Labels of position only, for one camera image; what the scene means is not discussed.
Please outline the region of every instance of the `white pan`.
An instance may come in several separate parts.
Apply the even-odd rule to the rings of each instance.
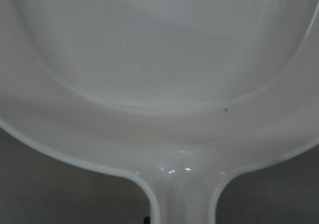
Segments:
[[[0,0],[0,125],[136,182],[152,224],[213,224],[232,178],[319,142],[317,5]]]

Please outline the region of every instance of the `glossy white surface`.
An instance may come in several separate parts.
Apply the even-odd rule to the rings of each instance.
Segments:
[[[319,138],[318,0],[0,0],[1,126],[214,223],[239,172]]]

